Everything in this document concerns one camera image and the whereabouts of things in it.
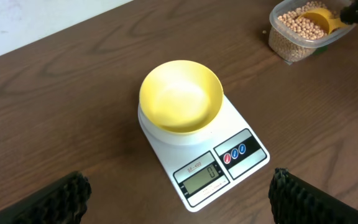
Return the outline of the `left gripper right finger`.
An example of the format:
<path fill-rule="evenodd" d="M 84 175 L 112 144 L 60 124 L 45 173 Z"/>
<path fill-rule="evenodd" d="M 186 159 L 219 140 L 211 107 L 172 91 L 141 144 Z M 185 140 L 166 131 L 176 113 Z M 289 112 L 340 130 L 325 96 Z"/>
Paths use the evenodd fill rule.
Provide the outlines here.
<path fill-rule="evenodd" d="M 275 169 L 268 198 L 278 224 L 358 224 L 358 210 L 285 168 Z"/>

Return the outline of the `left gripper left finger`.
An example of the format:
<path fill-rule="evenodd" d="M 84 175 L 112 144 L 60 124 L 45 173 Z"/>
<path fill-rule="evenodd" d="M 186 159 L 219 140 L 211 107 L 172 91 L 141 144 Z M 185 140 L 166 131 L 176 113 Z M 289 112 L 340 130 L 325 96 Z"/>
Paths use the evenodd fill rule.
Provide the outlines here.
<path fill-rule="evenodd" d="M 88 207 L 91 185 L 72 172 L 0 211 L 0 224 L 79 224 Z"/>

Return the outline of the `yellow measuring scoop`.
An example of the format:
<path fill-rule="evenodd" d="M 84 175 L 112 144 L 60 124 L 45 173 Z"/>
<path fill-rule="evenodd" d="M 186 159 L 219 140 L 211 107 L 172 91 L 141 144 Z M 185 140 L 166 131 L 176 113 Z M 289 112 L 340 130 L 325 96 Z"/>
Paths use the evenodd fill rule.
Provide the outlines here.
<path fill-rule="evenodd" d="M 309 19 L 315 22 L 322 28 L 327 34 L 331 34 L 333 31 L 347 27 L 347 24 L 343 23 L 339 17 L 335 18 L 333 13 L 325 8 L 316 8 L 309 10 L 300 15 L 301 18 Z"/>

